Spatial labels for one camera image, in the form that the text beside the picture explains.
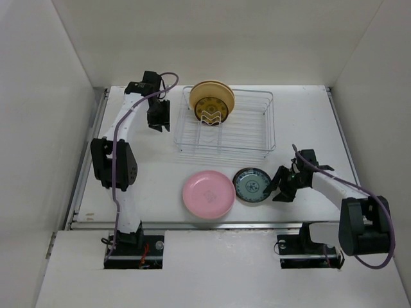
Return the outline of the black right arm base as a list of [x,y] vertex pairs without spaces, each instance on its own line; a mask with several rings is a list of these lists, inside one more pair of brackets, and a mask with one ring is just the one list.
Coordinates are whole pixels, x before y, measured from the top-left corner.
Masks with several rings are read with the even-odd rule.
[[274,245],[282,269],[337,269],[340,270],[345,257],[335,247],[312,243],[297,234],[279,234]]

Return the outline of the yellow plate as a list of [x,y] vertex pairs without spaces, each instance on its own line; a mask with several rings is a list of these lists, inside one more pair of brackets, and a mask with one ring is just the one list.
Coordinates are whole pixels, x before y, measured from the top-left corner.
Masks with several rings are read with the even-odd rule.
[[195,104],[206,97],[214,97],[222,100],[229,109],[229,115],[235,106],[235,95],[232,89],[220,81],[202,81],[196,84],[189,93],[189,104],[194,112]]

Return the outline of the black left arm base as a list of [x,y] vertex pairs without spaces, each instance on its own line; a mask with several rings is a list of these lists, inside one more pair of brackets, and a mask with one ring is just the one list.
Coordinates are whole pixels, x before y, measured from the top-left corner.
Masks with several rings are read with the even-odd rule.
[[106,245],[103,266],[106,270],[161,270],[163,266],[164,236],[140,234],[136,244],[120,243],[108,257],[113,235],[101,238]]

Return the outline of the pink plastic plate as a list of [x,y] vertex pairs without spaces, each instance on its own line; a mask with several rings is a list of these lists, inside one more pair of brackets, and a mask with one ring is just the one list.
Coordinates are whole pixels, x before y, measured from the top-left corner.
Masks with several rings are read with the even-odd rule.
[[232,181],[213,170],[192,175],[182,188],[182,199],[187,210],[201,219],[218,219],[234,205],[236,191]]

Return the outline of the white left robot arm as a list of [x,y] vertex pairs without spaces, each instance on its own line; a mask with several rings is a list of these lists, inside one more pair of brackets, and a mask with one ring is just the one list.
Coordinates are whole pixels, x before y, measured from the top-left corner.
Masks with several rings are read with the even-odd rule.
[[131,81],[123,92],[119,112],[102,137],[91,141],[90,149],[95,178],[111,193],[116,207],[114,234],[107,246],[121,246],[129,254],[143,249],[144,239],[136,234],[141,224],[137,207],[132,202],[131,186],[137,179],[138,166],[131,147],[139,115],[149,129],[170,131],[170,101],[166,94],[179,82],[175,73],[145,71],[141,81]]

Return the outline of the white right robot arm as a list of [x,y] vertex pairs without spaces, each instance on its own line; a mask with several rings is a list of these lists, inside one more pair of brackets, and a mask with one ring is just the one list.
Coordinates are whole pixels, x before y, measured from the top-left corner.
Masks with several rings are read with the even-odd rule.
[[321,193],[337,208],[339,221],[305,224],[297,237],[302,251],[311,253],[326,244],[348,256],[393,255],[396,243],[387,200],[339,178],[331,166],[320,165],[313,149],[295,150],[292,165],[280,166],[264,192],[274,193],[274,201],[289,203],[298,190],[307,188]]

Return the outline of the blue patterned small plate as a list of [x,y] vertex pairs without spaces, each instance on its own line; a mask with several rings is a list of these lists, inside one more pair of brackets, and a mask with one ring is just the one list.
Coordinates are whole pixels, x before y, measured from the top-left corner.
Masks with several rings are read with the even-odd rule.
[[236,196],[248,203],[259,203],[266,200],[270,194],[265,189],[271,183],[270,176],[263,170],[246,167],[239,170],[232,179]]

